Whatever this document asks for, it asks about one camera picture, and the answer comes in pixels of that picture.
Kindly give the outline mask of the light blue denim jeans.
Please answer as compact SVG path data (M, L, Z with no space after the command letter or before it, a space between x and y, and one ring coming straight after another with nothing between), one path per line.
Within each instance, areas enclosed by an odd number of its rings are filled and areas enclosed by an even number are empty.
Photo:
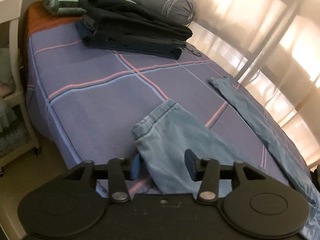
M225 165L242 160L268 174L277 171L307 199L310 216L301 233L306 239L319 239L319 192L292 140L229 78L211 78L209 84L227 107L208 125L167 100L132 129L137 150L158 189L166 194L197 194L200 185L188 174L185 150Z

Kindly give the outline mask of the purple plaid bed sheet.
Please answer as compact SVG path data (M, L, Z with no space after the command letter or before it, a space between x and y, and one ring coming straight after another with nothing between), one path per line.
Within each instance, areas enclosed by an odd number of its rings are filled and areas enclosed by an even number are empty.
M68 168L131 156L137 150L133 127L167 100L208 125L227 107L211 78L226 77L244 89L193 46L178 60L88 48L74 18L55 17L40 2L27 10L25 35L29 115ZM162 193L143 159L128 187L131 194Z

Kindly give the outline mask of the white rolling cart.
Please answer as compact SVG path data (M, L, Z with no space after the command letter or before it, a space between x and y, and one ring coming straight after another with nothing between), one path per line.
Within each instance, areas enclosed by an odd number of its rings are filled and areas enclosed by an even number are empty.
M32 128L25 104L24 91L20 78L20 52L18 48L18 24L22 11L23 0L1 0L1 23L9 24L9 53L11 74L14 90L4 97L9 109L18 106L27 129L27 142L1 158L1 177L4 176L4 166L19 156L33 150L36 155L41 153L39 141Z

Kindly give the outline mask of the stack of dark folded clothes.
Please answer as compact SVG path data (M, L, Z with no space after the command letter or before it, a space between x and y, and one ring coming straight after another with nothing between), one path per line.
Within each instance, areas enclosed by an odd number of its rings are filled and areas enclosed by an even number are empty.
M179 59L192 31L126 0L78 0L85 10L75 26L90 48Z

